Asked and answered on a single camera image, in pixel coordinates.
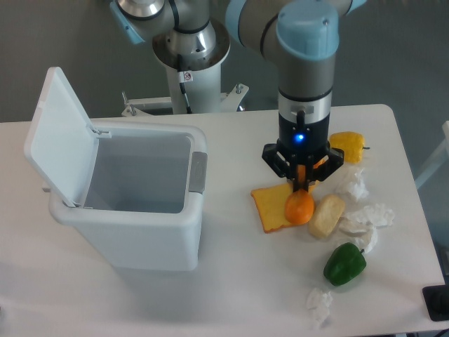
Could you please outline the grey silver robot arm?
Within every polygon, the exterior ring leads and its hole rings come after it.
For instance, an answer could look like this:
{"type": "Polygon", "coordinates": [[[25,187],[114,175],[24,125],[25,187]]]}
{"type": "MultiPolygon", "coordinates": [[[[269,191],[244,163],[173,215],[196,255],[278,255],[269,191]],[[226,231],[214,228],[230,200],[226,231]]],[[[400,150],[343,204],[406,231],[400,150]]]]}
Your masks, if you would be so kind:
{"type": "Polygon", "coordinates": [[[173,112],[221,108],[221,64],[231,41],[278,71],[279,138],[262,157],[294,190],[308,190],[344,161],[328,141],[339,21],[360,1],[112,1],[133,44],[166,68],[173,112]]]}

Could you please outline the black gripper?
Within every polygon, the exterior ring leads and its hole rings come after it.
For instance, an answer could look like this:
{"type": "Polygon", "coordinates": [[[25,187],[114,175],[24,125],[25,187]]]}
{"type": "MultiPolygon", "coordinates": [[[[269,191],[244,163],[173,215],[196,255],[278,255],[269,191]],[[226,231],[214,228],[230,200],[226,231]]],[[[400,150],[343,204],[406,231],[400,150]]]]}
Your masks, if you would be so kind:
{"type": "Polygon", "coordinates": [[[294,192],[299,190],[297,166],[305,165],[303,189],[308,192],[311,183],[323,182],[343,165],[344,151],[328,147],[329,114],[310,124],[302,112],[299,123],[296,115],[293,119],[289,121],[279,115],[279,139],[263,147],[262,159],[278,177],[292,183],[294,192]],[[325,156],[327,159],[315,168],[325,156]]]}

